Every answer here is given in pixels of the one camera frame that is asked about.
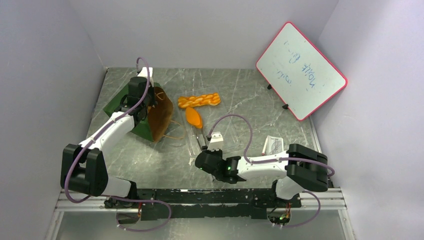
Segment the long metal tweezers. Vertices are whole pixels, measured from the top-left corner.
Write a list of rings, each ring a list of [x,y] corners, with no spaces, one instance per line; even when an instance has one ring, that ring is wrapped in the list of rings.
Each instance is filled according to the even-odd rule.
[[[208,138],[205,135],[203,128],[194,127],[193,132],[195,134],[196,142],[201,151],[208,149]]]

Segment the green paper bag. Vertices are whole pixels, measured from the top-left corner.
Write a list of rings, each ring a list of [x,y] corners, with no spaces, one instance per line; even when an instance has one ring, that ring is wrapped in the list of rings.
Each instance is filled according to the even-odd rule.
[[[108,117],[117,113],[115,109],[120,104],[121,98],[128,93],[128,83],[103,108]],[[144,121],[134,121],[131,132],[145,140],[157,143],[164,137],[172,122],[174,105],[159,83],[154,83],[152,86],[155,93],[155,106],[148,108],[148,114]]]

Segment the braided fake bread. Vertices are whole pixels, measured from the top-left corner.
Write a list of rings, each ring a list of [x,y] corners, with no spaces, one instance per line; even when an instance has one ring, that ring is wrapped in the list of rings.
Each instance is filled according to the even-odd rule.
[[[188,107],[201,107],[201,106],[217,106],[221,103],[220,95],[215,93],[202,94],[199,96],[180,96],[177,99],[177,105],[181,109],[186,109]]]

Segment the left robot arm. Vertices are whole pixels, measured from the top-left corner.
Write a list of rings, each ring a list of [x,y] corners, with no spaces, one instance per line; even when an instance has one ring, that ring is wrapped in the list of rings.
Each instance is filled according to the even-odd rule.
[[[126,208],[138,203],[136,183],[109,176],[105,156],[147,118],[148,108],[156,103],[150,77],[132,77],[128,92],[121,98],[109,120],[89,138],[79,144],[68,144],[63,149],[60,185],[71,202],[78,202],[70,196],[70,191],[75,191],[87,197],[118,198]]]

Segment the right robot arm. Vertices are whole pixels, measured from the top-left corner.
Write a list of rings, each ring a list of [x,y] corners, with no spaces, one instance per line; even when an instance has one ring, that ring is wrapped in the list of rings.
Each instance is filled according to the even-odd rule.
[[[326,192],[328,178],[334,174],[326,155],[297,143],[290,144],[286,152],[248,158],[223,158],[221,150],[203,150],[194,164],[217,181],[228,184],[273,178],[269,199],[275,207],[282,207],[303,191]]]

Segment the white marker pen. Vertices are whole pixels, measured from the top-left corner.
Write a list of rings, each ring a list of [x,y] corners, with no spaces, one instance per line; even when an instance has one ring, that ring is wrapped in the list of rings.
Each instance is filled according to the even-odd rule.
[[[263,144],[262,151],[261,151],[261,155],[262,155],[262,156],[265,156],[265,155],[266,155],[266,153],[267,153],[268,141],[269,141],[269,138],[268,138],[268,137],[266,137],[266,139],[265,139],[265,141],[264,141],[264,144]]]

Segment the white printed card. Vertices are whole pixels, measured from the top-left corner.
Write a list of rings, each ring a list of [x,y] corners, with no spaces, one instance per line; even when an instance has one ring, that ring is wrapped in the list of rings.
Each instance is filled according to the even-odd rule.
[[[267,136],[264,155],[276,155],[284,151],[284,139],[282,137]]]

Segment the red framed whiteboard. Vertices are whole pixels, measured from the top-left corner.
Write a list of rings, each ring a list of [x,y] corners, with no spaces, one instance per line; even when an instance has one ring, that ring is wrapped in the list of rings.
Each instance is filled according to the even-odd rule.
[[[299,121],[348,85],[343,73],[290,21],[255,66]]]

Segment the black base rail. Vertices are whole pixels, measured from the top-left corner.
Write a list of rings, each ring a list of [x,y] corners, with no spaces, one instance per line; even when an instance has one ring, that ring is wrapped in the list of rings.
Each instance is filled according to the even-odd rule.
[[[126,202],[117,199],[104,201],[106,209],[129,213],[141,221],[159,219],[250,217],[267,219],[269,209],[301,207],[300,195],[291,199],[277,198],[271,188],[222,189],[148,189],[139,188],[143,201]]]

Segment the aluminium frame rail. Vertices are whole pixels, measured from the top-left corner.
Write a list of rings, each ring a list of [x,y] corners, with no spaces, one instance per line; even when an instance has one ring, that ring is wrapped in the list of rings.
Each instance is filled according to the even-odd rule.
[[[351,220],[348,214],[347,204],[340,188],[330,188],[326,192],[315,192],[316,197],[308,194],[301,193],[297,199],[300,201],[301,206],[299,208],[291,208],[291,212],[294,211],[313,211],[317,210],[320,206],[320,212],[324,211],[337,211],[340,218],[340,223],[343,231],[343,235],[347,240],[355,240],[355,232],[353,230]],[[107,197],[98,196],[90,197],[82,203],[72,203],[66,197],[62,190],[57,199],[53,217],[51,219],[49,228],[45,235],[46,240],[54,240],[58,235],[58,231],[64,216],[64,213],[76,212],[76,213],[137,213],[136,208],[105,208],[104,201]]]

